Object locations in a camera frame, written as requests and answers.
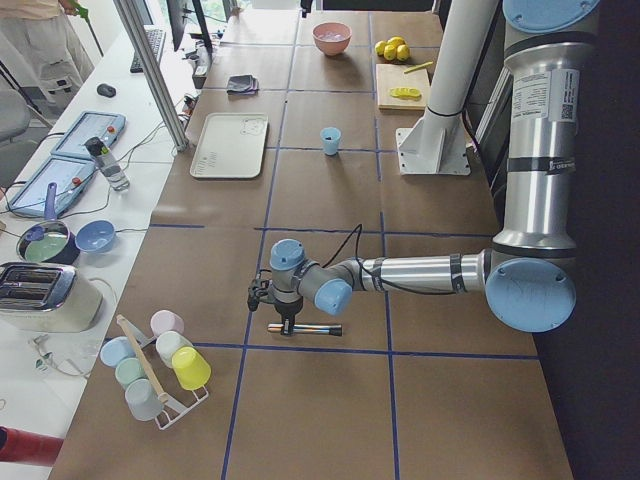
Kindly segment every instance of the wooden cutting board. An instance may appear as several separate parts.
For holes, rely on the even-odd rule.
[[[376,97],[378,108],[396,110],[424,110],[429,99],[431,85],[426,68],[415,72],[403,73],[411,65],[392,65],[378,63],[376,65]],[[415,99],[393,98],[389,89],[394,87],[413,87],[422,92],[422,96]]]

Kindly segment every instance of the red cylinder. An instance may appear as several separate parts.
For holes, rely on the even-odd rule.
[[[0,462],[51,467],[62,448],[62,438],[0,427]]]

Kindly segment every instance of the cooking pot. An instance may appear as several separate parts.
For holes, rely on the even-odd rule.
[[[55,182],[47,187],[45,221],[31,227],[18,240],[16,251],[23,260],[71,265],[78,258],[80,249],[76,246],[75,236],[56,218],[56,189]]]

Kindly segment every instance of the silver toaster top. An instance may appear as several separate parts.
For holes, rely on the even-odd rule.
[[[0,310],[54,310],[77,276],[74,267],[54,263],[11,262],[0,265],[0,272]]]

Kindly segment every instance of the white desk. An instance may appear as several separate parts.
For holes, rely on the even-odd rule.
[[[113,147],[120,158],[138,144],[162,121],[146,79],[142,74],[129,73],[133,47],[125,32],[106,53],[73,102],[56,122],[51,132],[64,132],[84,110],[121,113],[127,117],[125,131]],[[174,104],[185,93],[194,93],[191,67],[179,55],[165,51],[161,69]],[[108,83],[117,89],[113,98],[101,97],[96,86]],[[59,137],[43,142],[26,165],[18,180],[26,180],[47,158]],[[64,219],[71,231],[77,232],[86,223],[108,219],[121,229],[146,229],[173,162],[173,142],[166,128],[161,128],[154,139],[135,150],[126,174],[131,187],[125,192],[111,192],[109,204],[99,212],[80,214]],[[77,204],[68,212],[85,212],[106,203],[109,186],[102,175],[95,175]],[[11,198],[17,189],[9,191]],[[2,201],[2,211],[6,204]],[[6,229],[22,234],[36,223],[8,213],[0,214]],[[108,282],[113,292],[102,282],[95,285],[103,293],[103,303],[91,328],[72,334],[49,334],[45,343],[53,352],[56,363],[70,359],[83,371],[89,371],[116,307],[114,294],[119,298],[131,267],[144,238],[144,231],[117,234],[113,249],[105,254],[82,253],[75,266],[88,278],[98,277]],[[16,254],[17,238],[6,233],[0,235],[0,263],[19,261]],[[51,369],[47,373],[36,370],[37,355],[27,344],[38,332],[19,330],[0,321],[0,425],[46,435],[64,437],[71,424],[86,381],[82,377],[63,376]],[[50,468],[0,463],[0,478],[45,479]]]

